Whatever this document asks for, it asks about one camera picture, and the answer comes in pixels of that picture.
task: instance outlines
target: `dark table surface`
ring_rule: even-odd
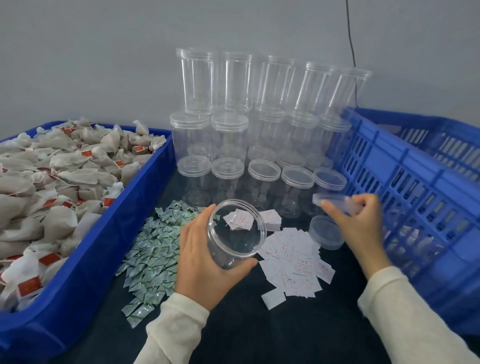
[[[159,199],[167,207],[185,194],[186,178],[177,172]],[[308,231],[310,218],[283,219],[282,227]],[[257,265],[211,312],[202,340],[190,363],[389,363],[380,338],[357,307],[365,277],[346,244],[321,250],[322,260],[336,273],[330,285],[322,280],[316,298],[288,297],[267,310],[261,295],[274,288]],[[146,340],[145,326],[158,317],[157,307],[132,329],[121,309],[132,295],[116,277],[89,329],[52,364],[130,364]],[[465,338],[480,352],[480,339]]]

